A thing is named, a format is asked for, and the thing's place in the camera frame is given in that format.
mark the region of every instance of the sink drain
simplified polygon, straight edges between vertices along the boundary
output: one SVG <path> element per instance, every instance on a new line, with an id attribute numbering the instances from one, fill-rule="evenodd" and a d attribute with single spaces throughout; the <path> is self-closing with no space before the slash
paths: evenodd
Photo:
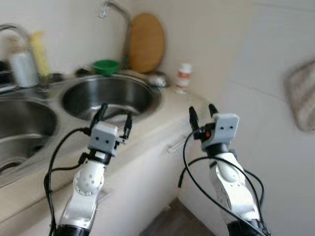
<path id="1" fill-rule="evenodd" d="M 6 163 L 5 165 L 2 165 L 0 167 L 0 175 L 9 172 L 10 169 L 17 167 L 21 165 L 23 162 L 22 161 L 12 161 L 9 163 Z"/>

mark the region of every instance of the white wall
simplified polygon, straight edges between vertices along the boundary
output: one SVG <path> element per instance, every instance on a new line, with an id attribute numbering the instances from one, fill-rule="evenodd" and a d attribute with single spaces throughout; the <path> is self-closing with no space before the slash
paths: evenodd
<path id="1" fill-rule="evenodd" d="M 103 2 L 2 0 L 0 24 L 20 24 L 29 33 L 46 32 L 43 42 L 52 71 L 71 73 L 98 59 L 120 59 L 125 23 L 116 12 L 111 12 L 105 20 L 98 18 Z M 130 9 L 131 0 L 119 3 Z M 4 52 L 3 47 L 1 40 L 0 52 Z"/>
<path id="2" fill-rule="evenodd" d="M 216 100 L 252 18 L 249 0 L 134 0 L 133 13 L 162 22 L 167 49 L 160 70 L 172 78 L 181 62 L 193 65 L 190 90 Z"/>
<path id="3" fill-rule="evenodd" d="M 315 57 L 315 1 L 257 1 L 258 14 L 222 96 L 240 116 L 233 147 L 267 186 L 273 235 L 314 235 L 315 136 L 299 131 L 284 96 L 284 78 Z"/>

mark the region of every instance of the chrome faucet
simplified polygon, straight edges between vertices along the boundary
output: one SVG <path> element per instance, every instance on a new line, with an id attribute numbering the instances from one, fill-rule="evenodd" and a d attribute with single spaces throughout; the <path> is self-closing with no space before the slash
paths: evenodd
<path id="1" fill-rule="evenodd" d="M 124 42 L 123 56 L 122 56 L 122 64 L 121 69 L 129 69 L 129 47 L 130 47 L 130 26 L 131 26 L 131 17 L 129 13 L 122 9 L 120 6 L 116 5 L 113 2 L 106 1 L 101 9 L 99 17 L 104 19 L 107 16 L 108 9 L 112 8 L 116 10 L 119 14 L 123 16 L 126 21 L 126 37 Z"/>
<path id="2" fill-rule="evenodd" d="M 14 32 L 18 33 L 25 40 L 26 48 L 29 51 L 29 53 L 31 54 L 31 58 L 33 60 L 33 64 L 34 64 L 34 67 L 35 67 L 35 71 L 36 71 L 36 75 L 35 76 L 37 76 L 40 79 L 39 81 L 40 81 L 41 88 L 42 89 L 48 89 L 48 87 L 49 87 L 48 78 L 40 77 L 40 75 L 39 75 L 37 63 L 36 63 L 36 60 L 35 60 L 35 55 L 33 53 L 32 46 L 31 46 L 31 43 L 30 43 L 30 40 L 29 40 L 29 34 L 22 27 L 17 26 L 17 25 L 13 25 L 13 24 L 0 25 L 0 32 L 3 31 L 3 30 L 14 31 Z"/>

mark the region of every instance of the stainless steel sink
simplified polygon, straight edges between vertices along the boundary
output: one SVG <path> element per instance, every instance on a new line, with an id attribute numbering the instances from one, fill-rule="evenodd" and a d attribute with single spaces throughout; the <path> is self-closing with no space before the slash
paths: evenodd
<path id="1" fill-rule="evenodd" d="M 0 175 L 9 173 L 35 153 L 53 135 L 57 116 L 39 103 L 0 101 Z"/>
<path id="2" fill-rule="evenodd" d="M 137 121 L 160 104 L 159 90 L 127 76 L 93 78 L 80 82 L 63 95 L 62 106 L 72 116 L 90 121 L 103 102 L 108 103 L 104 120 L 121 126 L 131 112 Z"/>

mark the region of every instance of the kitchen countertop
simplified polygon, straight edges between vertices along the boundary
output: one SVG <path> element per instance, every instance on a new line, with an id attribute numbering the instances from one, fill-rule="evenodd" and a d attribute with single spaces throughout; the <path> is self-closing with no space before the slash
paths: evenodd
<path id="1" fill-rule="evenodd" d="M 107 175 L 114 173 L 135 158 L 141 152 L 141 148 L 137 147 L 150 148 L 154 143 L 170 137 L 174 133 L 183 132 L 183 128 L 188 133 L 190 130 L 189 107 L 194 106 L 196 111 L 201 113 L 205 112 L 208 106 L 208 102 L 202 97 L 192 94 L 178 95 L 173 92 L 173 88 L 164 89 L 162 97 L 162 104 L 158 110 L 133 126 L 127 144 L 118 148 L 117 157 L 112 159 Z M 84 150 L 85 148 L 76 149 L 66 156 L 59 156 L 56 158 L 55 166 L 75 165 Z M 119 158 L 124 153 L 127 153 L 127 158 Z M 43 178 L 47 168 L 48 166 L 38 169 L 0 189 L 0 222 L 45 197 Z M 53 189 L 60 189 L 69 184 L 75 172 L 77 170 L 53 174 Z"/>

